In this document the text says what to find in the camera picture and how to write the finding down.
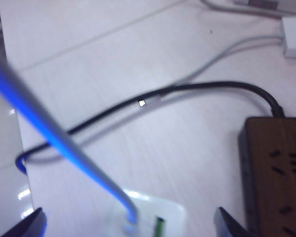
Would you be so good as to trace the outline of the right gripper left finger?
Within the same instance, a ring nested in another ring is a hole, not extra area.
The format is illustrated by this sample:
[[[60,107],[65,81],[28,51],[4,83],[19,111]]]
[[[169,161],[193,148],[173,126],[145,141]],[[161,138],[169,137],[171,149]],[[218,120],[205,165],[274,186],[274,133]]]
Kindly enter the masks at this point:
[[[43,237],[47,227],[47,218],[41,207],[9,229],[2,237]]]

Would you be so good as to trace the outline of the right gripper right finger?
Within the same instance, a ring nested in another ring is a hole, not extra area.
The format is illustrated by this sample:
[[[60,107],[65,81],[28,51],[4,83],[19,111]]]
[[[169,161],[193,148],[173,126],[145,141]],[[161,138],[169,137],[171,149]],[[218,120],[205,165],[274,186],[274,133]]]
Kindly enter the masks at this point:
[[[216,209],[214,224],[218,237],[251,237],[223,207]]]

